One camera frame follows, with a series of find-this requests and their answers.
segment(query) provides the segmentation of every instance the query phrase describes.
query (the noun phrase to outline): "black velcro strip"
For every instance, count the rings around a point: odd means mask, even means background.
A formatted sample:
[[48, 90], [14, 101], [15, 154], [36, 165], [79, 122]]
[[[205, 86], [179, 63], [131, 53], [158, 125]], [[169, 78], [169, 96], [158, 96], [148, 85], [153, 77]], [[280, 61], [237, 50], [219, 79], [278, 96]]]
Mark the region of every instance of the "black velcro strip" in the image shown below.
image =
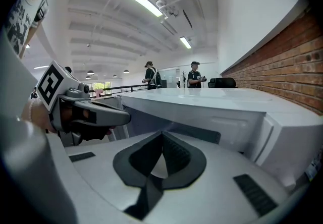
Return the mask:
[[70, 160], [71, 160], [71, 162], [76, 162], [76, 161], [84, 160], [84, 159], [94, 157], [94, 156], [95, 156], [94, 153], [86, 152], [86, 153], [82, 153], [82, 154], [72, 155], [72, 156], [70, 156]]
[[244, 174], [233, 179], [259, 216], [264, 216], [277, 207], [277, 204], [249, 175]]

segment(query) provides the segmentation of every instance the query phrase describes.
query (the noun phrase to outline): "railing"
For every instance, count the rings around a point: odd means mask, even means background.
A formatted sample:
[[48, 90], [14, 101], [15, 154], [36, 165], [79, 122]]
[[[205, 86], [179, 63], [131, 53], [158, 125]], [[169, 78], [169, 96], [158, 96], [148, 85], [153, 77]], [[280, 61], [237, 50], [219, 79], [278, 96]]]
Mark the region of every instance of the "railing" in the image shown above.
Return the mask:
[[133, 85], [133, 86], [121, 86], [121, 87], [114, 87], [114, 88], [106, 88], [103, 89], [103, 91], [106, 90], [116, 90], [116, 89], [120, 89], [121, 92], [115, 92], [109, 95], [102, 95], [101, 97], [108, 97], [108, 96], [112, 96], [113, 94], [120, 94], [120, 93], [125, 93], [125, 92], [134, 92], [134, 91], [139, 91], [139, 90], [145, 90], [147, 89], [147, 84], [146, 85]]

